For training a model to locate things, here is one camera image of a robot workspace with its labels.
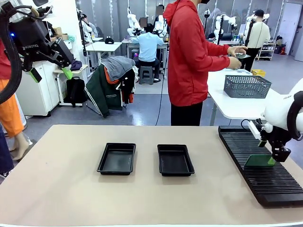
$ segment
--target black tray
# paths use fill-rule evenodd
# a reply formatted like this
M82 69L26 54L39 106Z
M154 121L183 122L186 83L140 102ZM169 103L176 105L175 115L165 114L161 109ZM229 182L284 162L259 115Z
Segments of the black tray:
M219 136L245 179L247 185L264 207L302 206L303 189L281 163L272 167L245 166L250 155L271 154L258 147L250 131L235 127L219 127Z
M133 171L134 143L107 143L97 172L102 175L129 175Z
M195 173L186 145L158 145L162 176L191 176Z

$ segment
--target black backpack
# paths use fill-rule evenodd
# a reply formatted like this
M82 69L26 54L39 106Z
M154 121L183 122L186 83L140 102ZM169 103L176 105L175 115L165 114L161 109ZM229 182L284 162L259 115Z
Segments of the black backpack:
M85 83L80 77L73 77L66 81L67 97L65 98L66 103L71 103L73 107L76 103L84 103L87 101L85 92Z

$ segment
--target black face mask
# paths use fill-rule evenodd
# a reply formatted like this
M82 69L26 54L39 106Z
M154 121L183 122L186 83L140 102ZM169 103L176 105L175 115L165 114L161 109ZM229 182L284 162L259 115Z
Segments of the black face mask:
M202 4L207 4L210 0L201 0Z

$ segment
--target gray plastic basket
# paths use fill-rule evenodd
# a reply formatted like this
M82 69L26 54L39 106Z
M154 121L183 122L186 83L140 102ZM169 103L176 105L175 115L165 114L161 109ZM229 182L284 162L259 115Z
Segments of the gray plastic basket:
M271 83L260 76L225 76L224 91L231 98L266 98Z

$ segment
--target green jacket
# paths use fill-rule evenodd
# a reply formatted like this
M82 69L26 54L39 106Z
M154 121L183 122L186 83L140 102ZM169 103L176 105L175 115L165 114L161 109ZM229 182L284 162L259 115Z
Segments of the green jacket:
M91 75L86 84L85 92L87 98L101 112L103 117L109 116L109 110L122 110L122 94L116 89L118 84L109 84L106 80L104 65L100 65Z

